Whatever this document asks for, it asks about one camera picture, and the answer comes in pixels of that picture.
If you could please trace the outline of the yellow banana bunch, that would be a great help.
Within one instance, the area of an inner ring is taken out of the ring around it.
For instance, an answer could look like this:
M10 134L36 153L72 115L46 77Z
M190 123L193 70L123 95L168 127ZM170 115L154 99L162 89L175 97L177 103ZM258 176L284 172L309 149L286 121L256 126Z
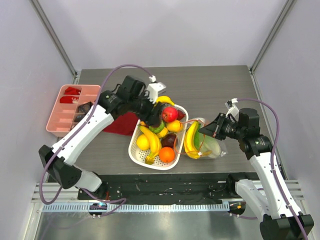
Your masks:
M198 129L201 127L201 125L204 124L204 122L199 118L192 119L189 122L191 123L191 125L186 131L184 142L183 142L185 154L189 158L195 159L195 160L201 157L209 156L212 153L211 150L201 150L204 141L201 142L199 147L196 147L194 143L196 133L198 132Z

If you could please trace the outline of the green white cabbage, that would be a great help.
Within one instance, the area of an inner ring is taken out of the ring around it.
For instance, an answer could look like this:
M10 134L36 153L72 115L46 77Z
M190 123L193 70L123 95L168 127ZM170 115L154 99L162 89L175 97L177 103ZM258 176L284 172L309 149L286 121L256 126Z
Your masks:
M215 138L203 135L197 131L193 142L195 148L202 153L203 157L215 159L221 154L221 147Z

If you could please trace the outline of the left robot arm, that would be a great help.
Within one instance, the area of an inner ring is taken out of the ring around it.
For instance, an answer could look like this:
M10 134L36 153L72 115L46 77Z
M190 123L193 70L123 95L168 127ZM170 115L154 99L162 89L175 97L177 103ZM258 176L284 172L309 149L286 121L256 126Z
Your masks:
M150 77L144 82L133 76L126 76L114 90L100 93L94 105L82 120L60 141L49 147L43 145L39 156L44 169L63 189L77 187L86 189L93 198L100 200L107 192L101 178L76 166L76 161L88 144L114 120L128 112L149 126L161 123L162 104L156 102L166 86Z

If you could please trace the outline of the clear zip top bag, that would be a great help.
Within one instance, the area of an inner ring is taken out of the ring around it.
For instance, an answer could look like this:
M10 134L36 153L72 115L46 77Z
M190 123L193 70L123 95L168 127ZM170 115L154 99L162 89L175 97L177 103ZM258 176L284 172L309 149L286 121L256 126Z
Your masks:
M176 154L186 155L191 159L218 159L226 156L228 150L221 141L200 133L200 128L209 123L202 117L182 121L182 140L174 140L173 150Z

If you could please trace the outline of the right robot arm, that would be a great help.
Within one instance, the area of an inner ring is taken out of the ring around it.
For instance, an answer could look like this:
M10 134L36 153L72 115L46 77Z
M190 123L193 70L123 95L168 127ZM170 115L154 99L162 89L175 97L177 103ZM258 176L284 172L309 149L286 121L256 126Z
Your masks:
M311 215L303 214L293 199L273 154L273 145L260 133L260 116L253 108L242 108L238 120L220 113L214 121L199 129L217 140L235 139L255 169L263 191L252 180L229 176L226 193L242 197L260 221L264 240L306 240L314 226Z

